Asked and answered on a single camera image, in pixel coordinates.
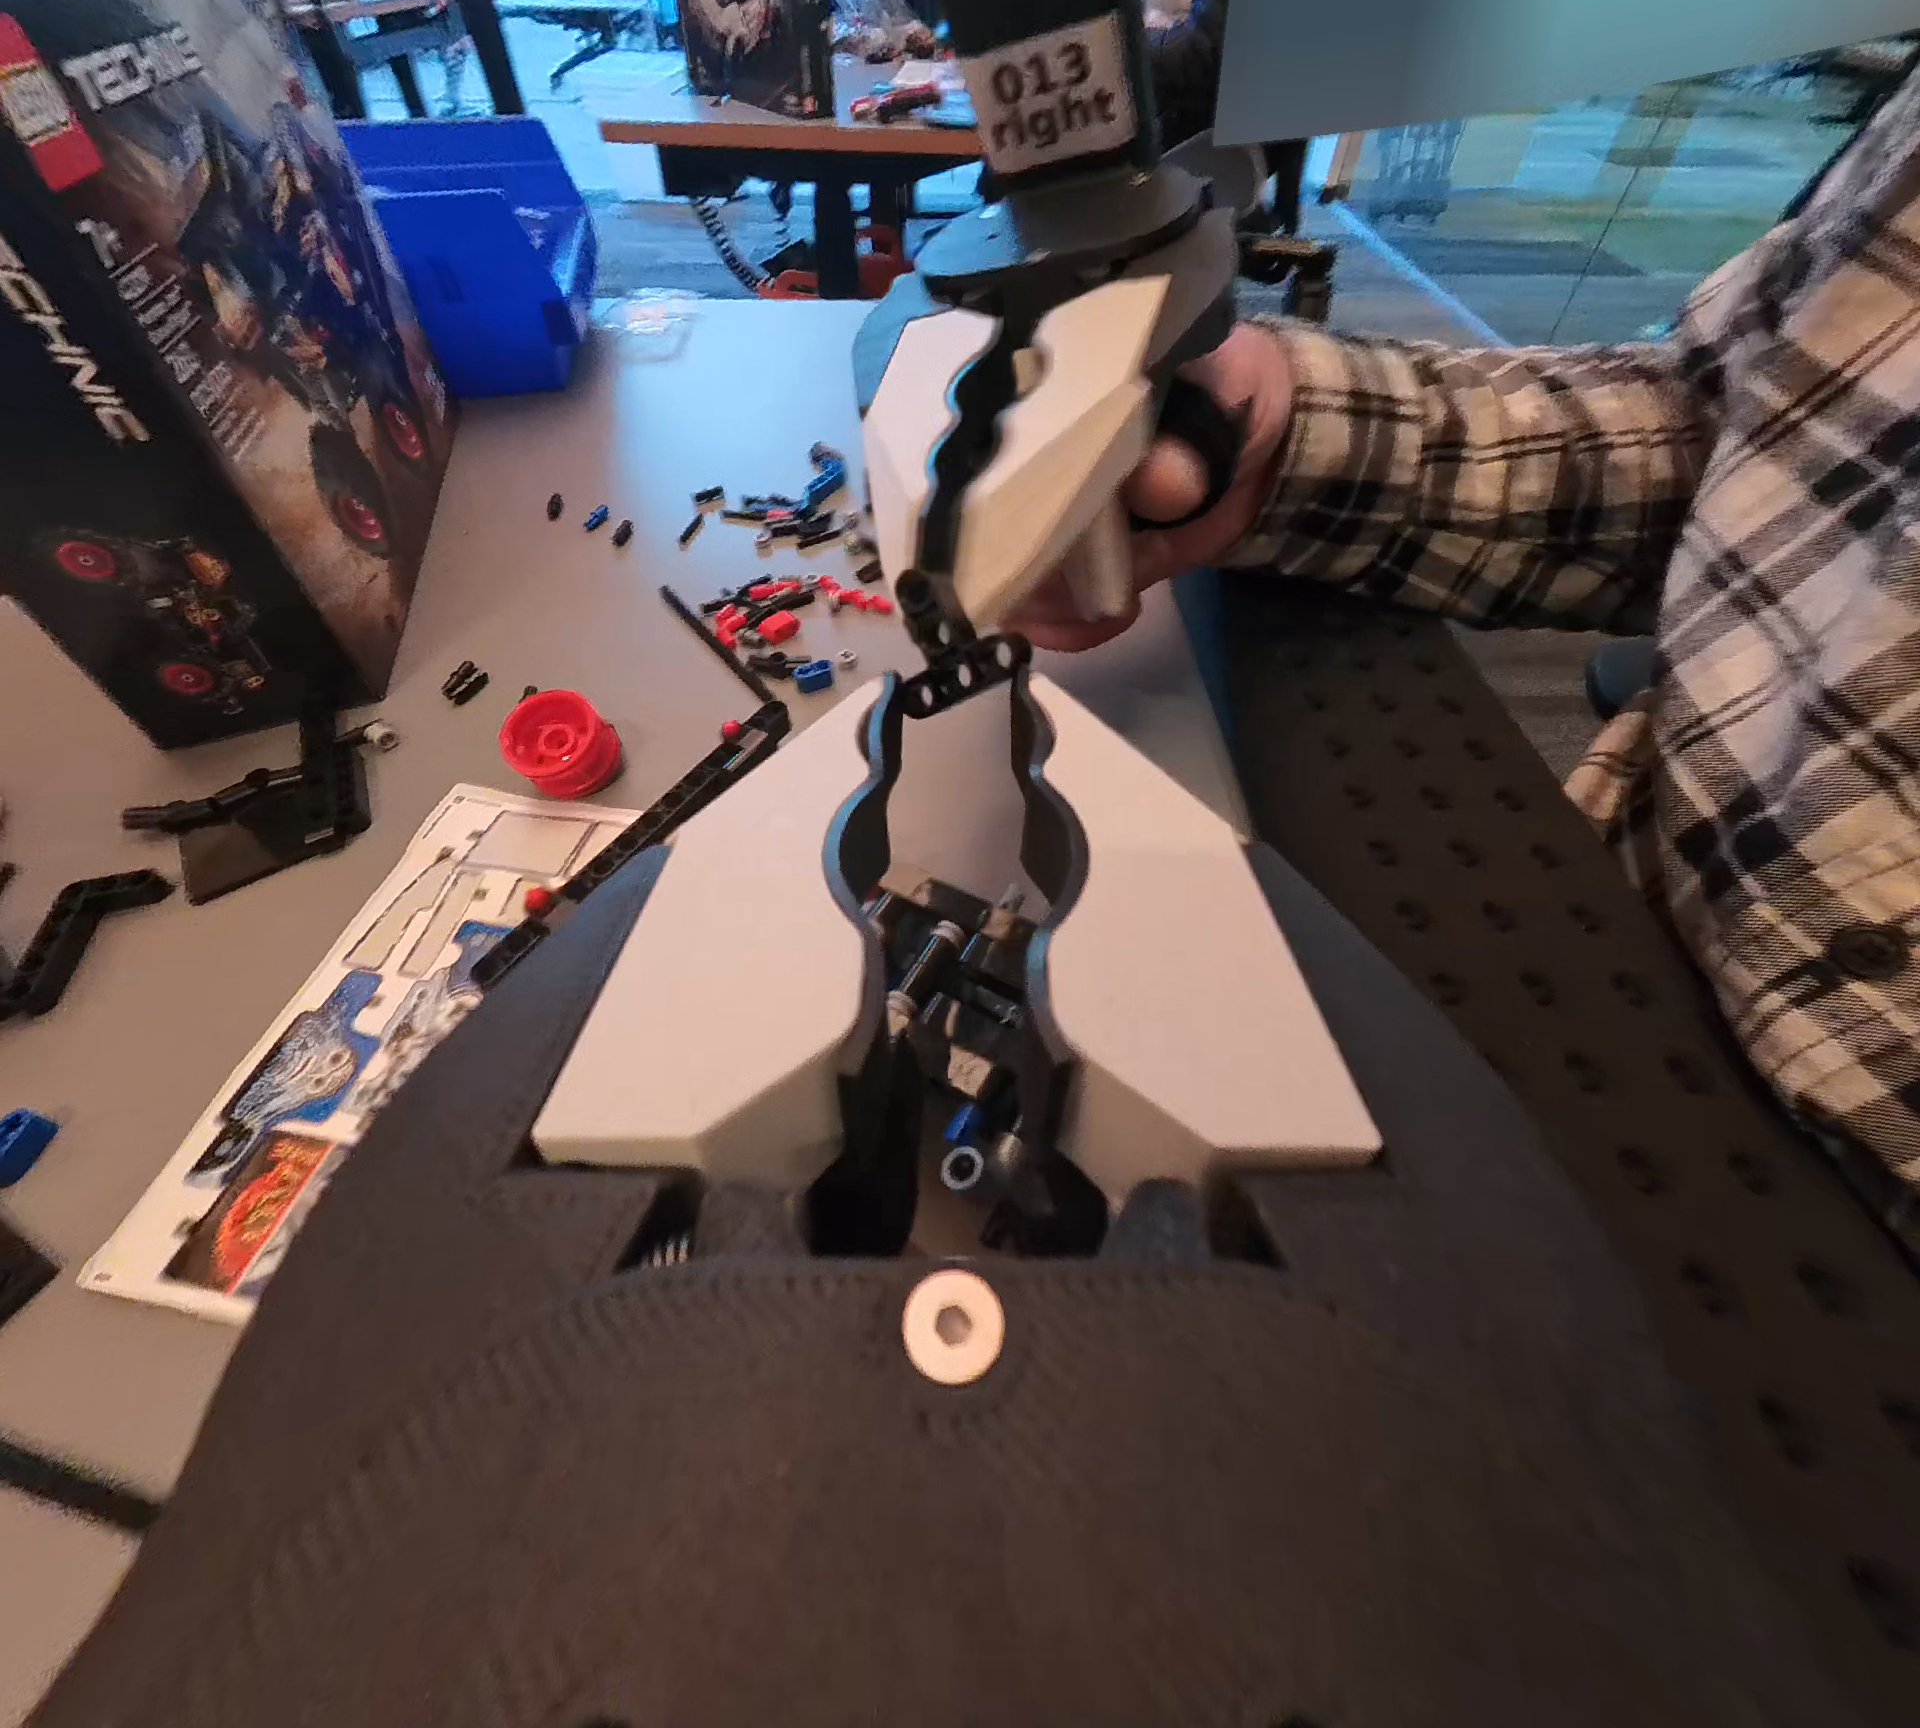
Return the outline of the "small black angled beam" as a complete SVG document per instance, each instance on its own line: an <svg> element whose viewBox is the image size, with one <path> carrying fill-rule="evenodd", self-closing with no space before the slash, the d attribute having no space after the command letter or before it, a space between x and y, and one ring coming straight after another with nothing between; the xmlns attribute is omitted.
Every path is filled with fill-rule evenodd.
<svg viewBox="0 0 1920 1728"><path fill-rule="evenodd" d="M928 720L975 694L1011 682L1032 661L1023 635L982 635L959 607L949 576L902 569L895 585L900 621L921 654L895 703L905 718Z"/></svg>

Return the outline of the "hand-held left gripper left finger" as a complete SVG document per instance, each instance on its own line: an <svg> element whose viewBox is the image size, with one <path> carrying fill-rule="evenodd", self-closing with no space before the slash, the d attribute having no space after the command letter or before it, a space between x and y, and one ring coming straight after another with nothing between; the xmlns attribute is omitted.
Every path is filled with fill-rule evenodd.
<svg viewBox="0 0 1920 1728"><path fill-rule="evenodd" d="M543 1164L763 1187L824 1256L907 1246L921 1069L888 1029L864 914L900 692L879 675L678 829L531 1126Z"/></svg>

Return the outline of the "blue storage bin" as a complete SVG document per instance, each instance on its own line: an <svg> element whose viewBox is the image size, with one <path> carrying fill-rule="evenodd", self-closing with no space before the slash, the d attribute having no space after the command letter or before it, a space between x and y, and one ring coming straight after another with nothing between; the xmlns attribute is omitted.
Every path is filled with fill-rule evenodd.
<svg viewBox="0 0 1920 1728"><path fill-rule="evenodd" d="M508 116L338 130L449 390L562 392L588 335L597 234L548 127Z"/></svg>

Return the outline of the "red toy wheel rim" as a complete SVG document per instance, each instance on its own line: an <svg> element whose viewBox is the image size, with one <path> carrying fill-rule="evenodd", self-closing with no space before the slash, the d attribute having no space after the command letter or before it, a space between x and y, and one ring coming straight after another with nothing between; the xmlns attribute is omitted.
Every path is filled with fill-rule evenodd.
<svg viewBox="0 0 1920 1728"><path fill-rule="evenodd" d="M524 706L510 708L496 732L496 748L512 774L553 800L595 798L623 770L612 722L583 694L560 687L541 689Z"/></svg>

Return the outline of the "pile of small brick pieces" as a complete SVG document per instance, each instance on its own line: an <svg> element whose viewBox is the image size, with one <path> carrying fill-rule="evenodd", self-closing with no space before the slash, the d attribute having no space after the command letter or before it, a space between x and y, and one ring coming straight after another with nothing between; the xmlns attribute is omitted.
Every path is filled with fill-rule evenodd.
<svg viewBox="0 0 1920 1728"><path fill-rule="evenodd" d="M803 472L786 489L737 489L706 482L690 491L687 517L673 545L690 552L706 531L727 526L749 541L753 564L699 593L668 583L779 696L815 696L848 682L860 656L853 647L805 647L810 614L829 626L845 616L888 618L893 600L881 585L876 543L850 500L850 456L815 439ZM659 602L668 621L692 637Z"/></svg>

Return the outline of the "toy truck set box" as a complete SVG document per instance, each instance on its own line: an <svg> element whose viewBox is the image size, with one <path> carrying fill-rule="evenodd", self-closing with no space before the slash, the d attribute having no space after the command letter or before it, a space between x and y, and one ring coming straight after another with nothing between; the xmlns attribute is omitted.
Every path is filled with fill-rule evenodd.
<svg viewBox="0 0 1920 1728"><path fill-rule="evenodd" d="M456 430L274 0L2 0L5 597L135 729L378 701Z"/></svg>

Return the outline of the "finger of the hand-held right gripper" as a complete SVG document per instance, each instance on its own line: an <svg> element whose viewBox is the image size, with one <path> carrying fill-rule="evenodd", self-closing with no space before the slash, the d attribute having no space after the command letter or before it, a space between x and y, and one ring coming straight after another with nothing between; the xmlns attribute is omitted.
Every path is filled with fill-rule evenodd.
<svg viewBox="0 0 1920 1728"><path fill-rule="evenodd" d="M1086 621L1136 609L1122 489L1155 434L1145 359L1167 286L1122 276L1039 321L1037 378L999 415L961 500L954 597L975 633L1006 628L1051 578Z"/></svg>
<svg viewBox="0 0 1920 1728"><path fill-rule="evenodd" d="M999 361L1001 321L975 312L914 319L900 333L864 420L871 529L876 555L907 600L900 574L921 564L921 522L935 498L933 456L961 418L954 385L961 373ZM1020 600L1020 486L1018 458L999 441L999 408L990 399L987 467L964 486L959 545L933 562L954 581L961 604L1015 604Z"/></svg>

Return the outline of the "person's plaid shirt torso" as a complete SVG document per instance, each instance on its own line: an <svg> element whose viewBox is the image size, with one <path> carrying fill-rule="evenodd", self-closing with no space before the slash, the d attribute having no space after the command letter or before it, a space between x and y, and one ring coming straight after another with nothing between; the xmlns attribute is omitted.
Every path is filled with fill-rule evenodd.
<svg viewBox="0 0 1920 1728"><path fill-rule="evenodd" d="M1663 342L1703 463L1651 678L1568 793L1915 1261L1918 83Z"/></svg>

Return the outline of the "grey desk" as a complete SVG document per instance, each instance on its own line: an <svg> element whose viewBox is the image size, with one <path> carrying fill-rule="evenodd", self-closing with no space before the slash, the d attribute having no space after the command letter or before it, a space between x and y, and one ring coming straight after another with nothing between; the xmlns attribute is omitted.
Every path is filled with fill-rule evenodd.
<svg viewBox="0 0 1920 1728"><path fill-rule="evenodd" d="M234 1331L83 1294L80 1265L444 793L512 786L494 734L515 692L574 687L612 715L626 751L614 803L649 803L711 746L744 692L659 585L692 604L753 571L751 541L725 522L678 548L694 491L791 491L810 444L857 451L860 323L855 302L687 302L659 333L590 333L562 394L465 404L378 711L399 741L368 762L371 829L227 899L194 906L175 892L104 923L59 1008L5 1025L5 1114L59 1121L43 1161L5 1192L5 1218L59 1263L5 1327L5 1438L146 1499L170 1492ZM439 689L458 661L489 673L468 708ZM1247 831L1164 590L1117 647L1046 666ZM9 956L73 878L144 866L177 878L172 845L137 845L118 826L125 805L201 796L298 755L288 729L156 751L12 602L2 682Z"/></svg>

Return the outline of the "toy brick truck chassis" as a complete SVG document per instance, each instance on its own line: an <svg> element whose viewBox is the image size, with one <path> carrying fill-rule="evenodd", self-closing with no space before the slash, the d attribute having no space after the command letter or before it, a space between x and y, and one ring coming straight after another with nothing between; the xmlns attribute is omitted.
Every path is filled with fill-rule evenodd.
<svg viewBox="0 0 1920 1728"><path fill-rule="evenodd" d="M527 918L503 940L498 942L489 956L475 968L475 980L482 994L494 999L505 999L510 987L522 973L531 973L534 963L550 954L560 951L562 932L574 925L586 925L588 902L595 899L612 899L616 878L635 871L642 862L649 864L652 883L659 876L659 869L673 845L678 829L683 829L690 819L694 819L701 810L716 803L723 793L737 786L744 774L758 765L765 765L770 755L786 741L775 734L777 727L777 708L760 708L760 715L768 720L763 727L760 722L751 720L744 729L732 739L723 741L704 762L697 765L668 798L661 798L652 810L642 812L631 829L623 829L607 850L597 852L576 876L567 878L557 890L550 892L548 904L543 909L529 909ZM883 942L886 956L886 977L888 977L888 954L886 954L886 937L883 930L876 925L876 932ZM583 1017L576 1025L576 1032L564 1041L562 1058L557 1060L548 1088L543 1091L541 1107L553 1091L555 1076L560 1067L567 1062L572 1043L576 1041L581 1025L586 1022L600 989L605 987L605 973L597 994L590 996Z"/></svg>

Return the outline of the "person's right hand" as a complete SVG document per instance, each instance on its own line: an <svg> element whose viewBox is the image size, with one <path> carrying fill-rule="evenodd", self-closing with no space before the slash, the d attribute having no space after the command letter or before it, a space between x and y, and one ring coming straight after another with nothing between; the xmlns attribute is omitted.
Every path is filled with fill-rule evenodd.
<svg viewBox="0 0 1920 1728"><path fill-rule="evenodd" d="M1252 534L1292 418L1294 375L1285 340L1275 328L1237 323L1181 378L1235 423L1233 482L1212 510L1200 512L1209 491L1204 460L1183 439L1160 434L1124 486L1129 510L1145 524L1131 538L1136 600L1117 616L1093 618L1072 607L1065 581L1049 578L1013 616L1015 633L1034 649L1084 654L1117 640L1136 626L1148 590L1223 564Z"/></svg>

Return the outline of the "wooden table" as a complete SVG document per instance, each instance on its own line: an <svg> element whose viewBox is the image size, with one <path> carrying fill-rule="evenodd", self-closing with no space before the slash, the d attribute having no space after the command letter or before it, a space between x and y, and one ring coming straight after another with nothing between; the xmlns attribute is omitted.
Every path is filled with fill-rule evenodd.
<svg viewBox="0 0 1920 1728"><path fill-rule="evenodd" d="M727 179L810 186L817 295L843 302L862 297L853 189L869 191L879 220L900 222L907 186L980 161L980 132L973 111L959 106L956 87L938 87L935 109L888 120L876 109L855 109L900 73L938 76L940 66L836 57L836 106L815 118L701 99L683 68L661 68L607 90L593 118L602 144L654 149L668 194L720 194Z"/></svg>

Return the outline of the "black angled brick beam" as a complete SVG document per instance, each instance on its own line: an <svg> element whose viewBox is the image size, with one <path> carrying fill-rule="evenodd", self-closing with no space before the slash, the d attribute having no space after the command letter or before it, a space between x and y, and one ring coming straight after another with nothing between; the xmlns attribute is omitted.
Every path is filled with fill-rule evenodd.
<svg viewBox="0 0 1920 1728"><path fill-rule="evenodd" d="M80 878L50 902L17 958L5 958L2 1022L52 1013L73 982L99 928L120 914L156 906L175 892L158 871Z"/></svg>

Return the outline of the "long black axle rod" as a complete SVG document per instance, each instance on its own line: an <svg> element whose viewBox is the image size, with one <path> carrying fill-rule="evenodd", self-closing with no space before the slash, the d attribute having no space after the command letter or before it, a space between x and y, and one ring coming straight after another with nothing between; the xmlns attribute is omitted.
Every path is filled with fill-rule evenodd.
<svg viewBox="0 0 1920 1728"><path fill-rule="evenodd" d="M753 694L758 706L784 706L782 696L668 583L659 585L659 600L699 640L708 656L720 661L732 680Z"/></svg>

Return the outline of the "person's right forearm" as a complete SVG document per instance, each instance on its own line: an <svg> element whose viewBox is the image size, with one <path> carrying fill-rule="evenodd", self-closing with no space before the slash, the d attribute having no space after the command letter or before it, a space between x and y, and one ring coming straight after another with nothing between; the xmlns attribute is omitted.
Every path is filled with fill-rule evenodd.
<svg viewBox="0 0 1920 1728"><path fill-rule="evenodd" d="M1731 413L1733 269L1672 333L1445 347L1261 316L1287 399L1223 564L1478 630L1651 635Z"/></svg>

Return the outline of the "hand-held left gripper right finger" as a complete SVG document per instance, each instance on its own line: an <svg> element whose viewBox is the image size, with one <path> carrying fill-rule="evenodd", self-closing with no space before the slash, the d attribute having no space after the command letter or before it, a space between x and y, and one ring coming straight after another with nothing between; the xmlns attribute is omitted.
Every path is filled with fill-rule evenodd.
<svg viewBox="0 0 1920 1728"><path fill-rule="evenodd" d="M1020 866L1044 899L1008 1138L1015 1235L1091 1251L1150 1183L1372 1166L1379 1126L1247 843L1046 678L1015 675L1011 729Z"/></svg>

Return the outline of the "black brick panel assembly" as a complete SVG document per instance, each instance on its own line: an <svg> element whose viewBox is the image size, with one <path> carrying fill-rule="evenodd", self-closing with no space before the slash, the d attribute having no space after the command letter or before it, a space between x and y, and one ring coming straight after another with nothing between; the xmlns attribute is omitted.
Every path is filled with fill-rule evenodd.
<svg viewBox="0 0 1920 1728"><path fill-rule="evenodd" d="M335 729L335 711L300 713L300 758L255 767L203 798L128 805L120 829L179 840L189 904L205 904L309 859L335 855L371 829L366 760L399 744L397 729L371 720Z"/></svg>

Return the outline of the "black perforated brick plate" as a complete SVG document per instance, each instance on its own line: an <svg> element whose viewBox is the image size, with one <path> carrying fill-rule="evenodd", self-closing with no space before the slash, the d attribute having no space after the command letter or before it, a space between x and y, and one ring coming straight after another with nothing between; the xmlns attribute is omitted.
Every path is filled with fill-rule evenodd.
<svg viewBox="0 0 1920 1728"><path fill-rule="evenodd" d="M61 1268L33 1239L12 1228L7 1218L0 1225L0 1324L7 1324L26 1310L57 1277Z"/></svg>

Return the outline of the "colourful sticker sheet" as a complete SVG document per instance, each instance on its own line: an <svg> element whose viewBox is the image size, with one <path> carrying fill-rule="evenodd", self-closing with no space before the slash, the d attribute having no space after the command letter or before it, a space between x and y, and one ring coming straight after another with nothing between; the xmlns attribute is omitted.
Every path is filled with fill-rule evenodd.
<svg viewBox="0 0 1920 1728"><path fill-rule="evenodd" d="M475 968L638 810L453 786L83 1265L87 1294L243 1327L373 1117L477 1008Z"/></svg>

